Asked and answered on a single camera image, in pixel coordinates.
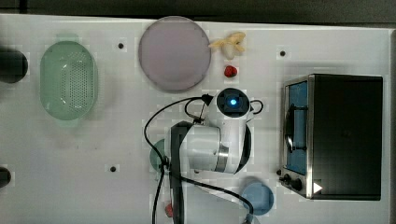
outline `oven window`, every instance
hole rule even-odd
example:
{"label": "oven window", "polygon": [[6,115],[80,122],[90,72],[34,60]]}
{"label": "oven window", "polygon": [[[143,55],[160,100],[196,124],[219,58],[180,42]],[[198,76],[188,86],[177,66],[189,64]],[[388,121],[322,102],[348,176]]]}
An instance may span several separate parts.
{"label": "oven window", "polygon": [[289,86],[289,117],[292,128],[287,169],[306,174],[306,116],[308,108],[308,85],[301,82]]}

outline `purple plate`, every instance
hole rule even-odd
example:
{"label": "purple plate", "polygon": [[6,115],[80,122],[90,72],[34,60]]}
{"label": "purple plate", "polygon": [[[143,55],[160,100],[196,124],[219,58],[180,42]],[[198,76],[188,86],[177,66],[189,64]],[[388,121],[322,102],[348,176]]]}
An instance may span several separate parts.
{"label": "purple plate", "polygon": [[139,44],[146,76],[165,91],[184,91],[204,79],[210,65],[209,39],[195,22],[165,17],[150,25]]}

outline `yellow toy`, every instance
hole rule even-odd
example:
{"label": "yellow toy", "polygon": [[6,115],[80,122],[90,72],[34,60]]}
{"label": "yellow toy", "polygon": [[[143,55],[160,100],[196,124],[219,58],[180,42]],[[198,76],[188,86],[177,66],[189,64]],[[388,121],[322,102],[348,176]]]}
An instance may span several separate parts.
{"label": "yellow toy", "polygon": [[214,43],[210,44],[209,47],[212,49],[221,48],[224,56],[228,60],[232,60],[235,56],[235,50],[238,50],[239,52],[245,51],[245,49],[239,45],[244,40],[245,36],[245,33],[236,32],[229,35],[225,39],[215,41]]}

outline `toy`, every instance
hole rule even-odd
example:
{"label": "toy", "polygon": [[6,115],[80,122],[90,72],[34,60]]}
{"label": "toy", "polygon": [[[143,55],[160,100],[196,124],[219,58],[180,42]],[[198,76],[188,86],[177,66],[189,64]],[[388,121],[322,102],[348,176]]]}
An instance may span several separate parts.
{"label": "toy", "polygon": [[224,70],[224,76],[226,77],[234,77],[238,74],[238,70],[234,66],[227,65]]}
{"label": "toy", "polygon": [[209,47],[212,49],[221,47],[224,56],[228,60],[232,60],[235,56],[235,50],[238,50],[239,52],[245,51],[245,49],[240,46],[240,43],[244,40],[245,36],[245,33],[236,32],[225,39],[215,41],[210,44]]}

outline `black appliance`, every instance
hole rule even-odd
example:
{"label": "black appliance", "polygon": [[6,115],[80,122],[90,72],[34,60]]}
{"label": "black appliance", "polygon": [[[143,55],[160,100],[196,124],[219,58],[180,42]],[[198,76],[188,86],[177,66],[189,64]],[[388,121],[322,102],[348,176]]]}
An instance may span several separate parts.
{"label": "black appliance", "polygon": [[15,83],[27,73],[26,57],[15,49],[0,47],[0,82]]}
{"label": "black appliance", "polygon": [[380,200],[382,77],[309,75],[282,98],[282,185],[308,199]]}

